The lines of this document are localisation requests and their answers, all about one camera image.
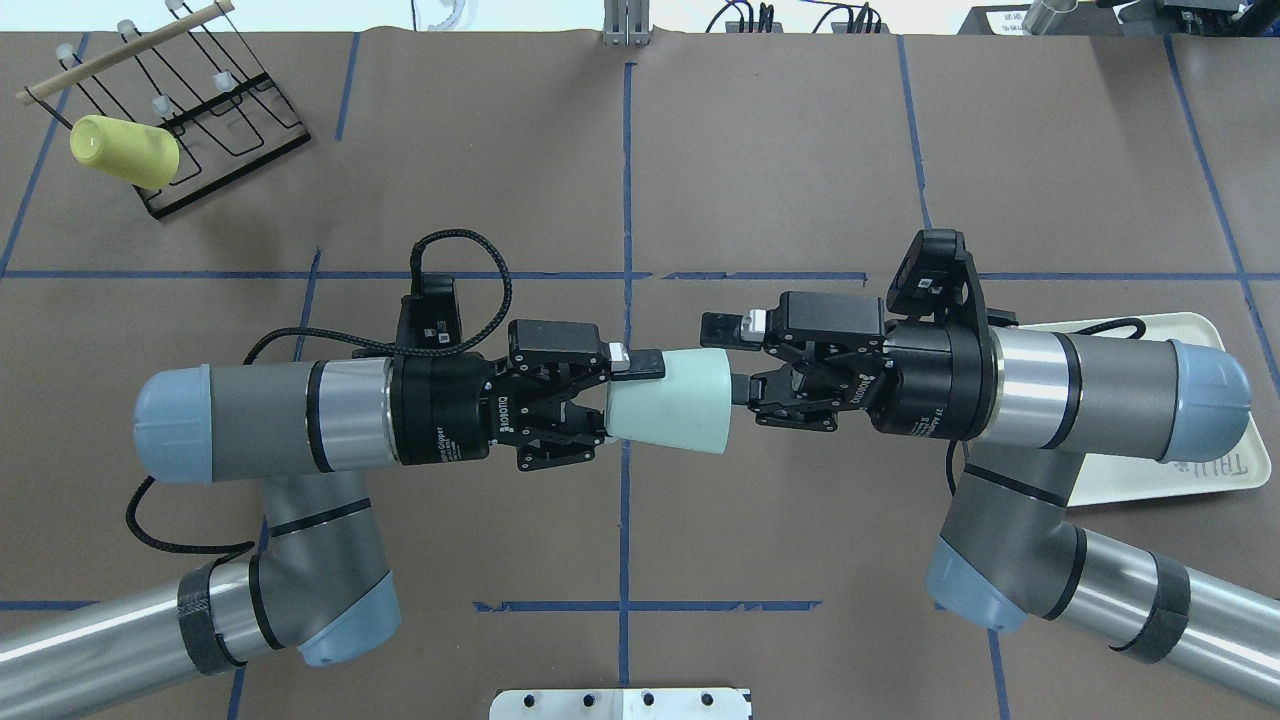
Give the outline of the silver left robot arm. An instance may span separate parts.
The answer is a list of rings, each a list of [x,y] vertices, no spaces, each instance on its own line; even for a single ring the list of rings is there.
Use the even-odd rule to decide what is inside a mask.
[[[349,334],[361,356],[163,372],[134,406],[134,446],[159,482],[256,480],[269,530],[210,548],[180,579],[3,637],[3,716],[64,719],[219,676],[294,648],[314,667],[375,650],[401,625],[364,474],[484,459],[513,447],[525,471],[586,462],[602,413],[576,395],[655,380],[657,350],[605,343],[588,323],[516,320],[509,355]]]

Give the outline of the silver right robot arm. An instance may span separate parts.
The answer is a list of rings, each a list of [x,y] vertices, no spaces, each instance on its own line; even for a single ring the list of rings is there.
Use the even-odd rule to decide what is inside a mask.
[[[1069,623],[1137,662],[1277,705],[1276,600],[1066,516],[1091,455],[1226,455],[1252,401],[1229,354],[1025,329],[977,290],[788,291],[772,309],[705,314],[700,342],[781,361],[733,378],[733,402],[760,425],[832,432],[838,413],[863,410],[882,433],[968,446],[925,574],[941,609],[992,632]]]

